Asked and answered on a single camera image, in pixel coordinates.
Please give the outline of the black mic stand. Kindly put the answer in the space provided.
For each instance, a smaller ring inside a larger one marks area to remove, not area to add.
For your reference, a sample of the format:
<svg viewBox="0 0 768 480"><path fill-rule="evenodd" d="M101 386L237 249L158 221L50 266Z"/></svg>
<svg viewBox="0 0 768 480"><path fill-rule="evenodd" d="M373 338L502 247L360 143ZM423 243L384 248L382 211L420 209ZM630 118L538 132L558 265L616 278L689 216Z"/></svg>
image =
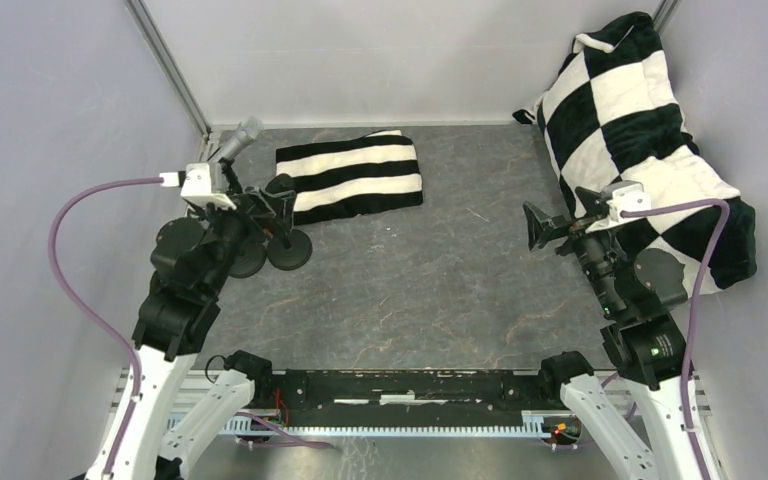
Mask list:
<svg viewBox="0 0 768 480"><path fill-rule="evenodd" d="M229 276L245 279L256 275L267 261L267 251L263 243L248 242L233 262Z"/></svg>
<svg viewBox="0 0 768 480"><path fill-rule="evenodd" d="M243 192L243 188L239 182L238 176L233 169L234 160L220 159L219 164L221 166L222 174L228 184L227 192L230 195L241 194Z"/></svg>
<svg viewBox="0 0 768 480"><path fill-rule="evenodd" d="M266 253L270 264L282 271L297 270L311 258L313 245L310 237L294 227L294 201L283 199L270 220L271 238Z"/></svg>

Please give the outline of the black mic stand back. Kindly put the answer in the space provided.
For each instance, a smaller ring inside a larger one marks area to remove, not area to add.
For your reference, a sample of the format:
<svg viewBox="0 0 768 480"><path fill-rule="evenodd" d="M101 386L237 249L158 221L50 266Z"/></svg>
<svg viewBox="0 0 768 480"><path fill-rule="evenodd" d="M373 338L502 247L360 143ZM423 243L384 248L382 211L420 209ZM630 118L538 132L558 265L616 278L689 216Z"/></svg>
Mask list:
<svg viewBox="0 0 768 480"><path fill-rule="evenodd" d="M267 261L267 251L263 243L248 242L233 262L229 276L245 279L256 275Z"/></svg>

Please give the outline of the black mic stand front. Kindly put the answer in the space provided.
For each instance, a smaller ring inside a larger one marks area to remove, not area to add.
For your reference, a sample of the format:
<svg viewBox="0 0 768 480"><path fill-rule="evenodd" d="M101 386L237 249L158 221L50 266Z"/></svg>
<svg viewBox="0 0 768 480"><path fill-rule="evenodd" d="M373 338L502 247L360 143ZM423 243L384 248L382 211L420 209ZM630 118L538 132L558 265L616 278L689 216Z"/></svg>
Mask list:
<svg viewBox="0 0 768 480"><path fill-rule="evenodd" d="M222 174L228 184L227 192L230 195L241 194L243 192L243 188L239 182L238 176L233 169L234 160L220 159L219 164L221 166Z"/></svg>

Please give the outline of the silver microphone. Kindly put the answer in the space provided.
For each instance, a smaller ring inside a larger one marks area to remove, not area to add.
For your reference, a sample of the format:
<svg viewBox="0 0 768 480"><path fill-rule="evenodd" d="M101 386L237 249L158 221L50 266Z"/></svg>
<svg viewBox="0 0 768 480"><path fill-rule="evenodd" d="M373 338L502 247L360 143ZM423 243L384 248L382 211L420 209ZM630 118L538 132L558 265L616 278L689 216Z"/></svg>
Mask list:
<svg viewBox="0 0 768 480"><path fill-rule="evenodd" d="M231 136L208 157L209 162L233 161L248 146L252 145L264 130L262 121L249 117L240 123Z"/></svg>

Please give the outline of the black microphone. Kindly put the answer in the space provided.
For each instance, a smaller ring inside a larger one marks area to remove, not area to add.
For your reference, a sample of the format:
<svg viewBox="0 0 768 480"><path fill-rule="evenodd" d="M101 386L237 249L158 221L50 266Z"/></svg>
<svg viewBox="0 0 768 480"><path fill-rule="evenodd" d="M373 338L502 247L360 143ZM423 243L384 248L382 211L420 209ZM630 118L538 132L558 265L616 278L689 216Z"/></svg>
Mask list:
<svg viewBox="0 0 768 480"><path fill-rule="evenodd" d="M294 204L297 193L294 179L288 174L279 174L265 186L265 192L273 199Z"/></svg>

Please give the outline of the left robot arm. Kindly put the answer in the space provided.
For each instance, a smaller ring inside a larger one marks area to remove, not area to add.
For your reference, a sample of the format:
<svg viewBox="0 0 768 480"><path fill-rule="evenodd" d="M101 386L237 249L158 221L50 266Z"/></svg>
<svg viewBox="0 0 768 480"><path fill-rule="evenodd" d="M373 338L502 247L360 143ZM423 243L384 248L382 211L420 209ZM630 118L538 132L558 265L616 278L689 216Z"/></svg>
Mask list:
<svg viewBox="0 0 768 480"><path fill-rule="evenodd" d="M167 426L228 279L258 273L270 249L295 232L294 191L247 188L230 199L229 210L207 205L159 230L149 292L124 343L126 392L84 478L186 479L225 424L266 389L270 362L235 353L184 418Z"/></svg>

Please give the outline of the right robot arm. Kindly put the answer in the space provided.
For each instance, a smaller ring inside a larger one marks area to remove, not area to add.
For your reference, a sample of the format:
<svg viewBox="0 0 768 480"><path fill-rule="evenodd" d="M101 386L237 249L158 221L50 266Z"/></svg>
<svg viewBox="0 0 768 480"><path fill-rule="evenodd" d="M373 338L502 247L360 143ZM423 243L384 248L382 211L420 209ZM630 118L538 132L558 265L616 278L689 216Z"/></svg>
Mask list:
<svg viewBox="0 0 768 480"><path fill-rule="evenodd" d="M555 242L558 255L577 258L607 319L604 350L645 430L637 433L608 401L603 382L577 351L543 360L542 388L579 420L620 478L717 479L718 460L695 397L695 330L679 328L671 314L681 303L695 305L701 288L685 287L684 267L672 254L660 249L627 254L615 234L645 218L715 207L720 215L703 253L710 259L729 205L708 198L657 208L643 186L631 181L585 191L584 204L585 216L569 219L525 203L528 244L541 249Z"/></svg>

